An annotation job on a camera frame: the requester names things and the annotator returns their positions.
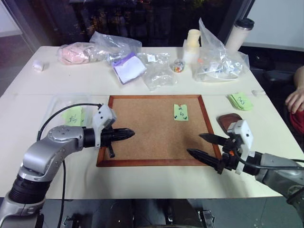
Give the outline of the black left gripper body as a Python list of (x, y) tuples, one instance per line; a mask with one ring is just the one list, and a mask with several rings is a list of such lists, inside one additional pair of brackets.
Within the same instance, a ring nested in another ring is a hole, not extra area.
[(112, 127), (109, 129), (103, 129), (101, 133), (101, 148), (108, 148), (110, 158), (115, 157), (115, 153), (112, 148), (112, 137), (113, 137), (114, 130)]

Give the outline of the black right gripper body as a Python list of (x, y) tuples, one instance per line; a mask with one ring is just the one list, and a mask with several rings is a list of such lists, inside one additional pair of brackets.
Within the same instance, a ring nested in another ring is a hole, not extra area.
[(236, 170), (237, 165), (239, 163), (239, 148), (240, 148), (240, 141), (238, 138), (229, 137), (229, 138), (221, 138), (221, 145), (222, 148), (222, 167), (223, 169), (227, 170)]

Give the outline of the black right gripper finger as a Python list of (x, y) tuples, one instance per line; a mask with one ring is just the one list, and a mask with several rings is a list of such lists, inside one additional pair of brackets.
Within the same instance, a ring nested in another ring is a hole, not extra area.
[(199, 136), (204, 139), (205, 141), (211, 143), (211, 144), (216, 144), (216, 145), (221, 145), (224, 146), (225, 142), (227, 141), (227, 138), (214, 135), (211, 133), (201, 133)]
[(218, 174), (222, 174), (225, 164), (222, 159), (210, 156), (208, 153), (198, 149), (187, 149), (187, 152), (199, 162), (214, 168)]

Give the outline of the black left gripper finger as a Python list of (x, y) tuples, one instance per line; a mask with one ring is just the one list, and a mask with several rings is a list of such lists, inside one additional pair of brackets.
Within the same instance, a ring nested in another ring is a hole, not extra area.
[(116, 141), (123, 141), (123, 140), (126, 140), (126, 139), (129, 139), (131, 138), (133, 135), (116, 135), (113, 137), (113, 141), (116, 142)]
[(135, 132), (129, 128), (116, 128), (114, 129), (114, 134), (116, 136), (133, 136)]

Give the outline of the bystander bare hand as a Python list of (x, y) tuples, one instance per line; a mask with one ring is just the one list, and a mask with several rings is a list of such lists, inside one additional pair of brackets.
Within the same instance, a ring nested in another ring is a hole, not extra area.
[(298, 87), (285, 100), (285, 105), (290, 113), (295, 114), (304, 110), (304, 87)]

